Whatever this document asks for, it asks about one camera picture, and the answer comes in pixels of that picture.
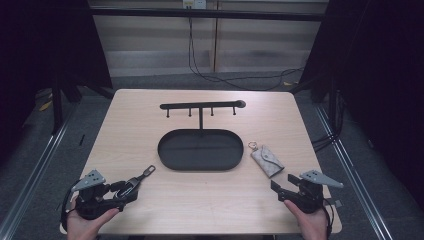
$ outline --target human hand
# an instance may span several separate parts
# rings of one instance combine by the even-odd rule
[[[324,210],[319,209],[314,213],[306,214],[290,200],[284,200],[284,204],[296,217],[305,240],[327,239],[327,218]]]
[[[72,208],[75,208],[76,197],[72,199]],[[77,211],[71,211],[68,213],[67,228],[68,228],[68,240],[92,240],[96,239],[100,228],[107,222],[109,222],[116,214],[119,213],[119,209],[114,208],[105,212],[100,217],[94,220],[86,220],[80,217]]]

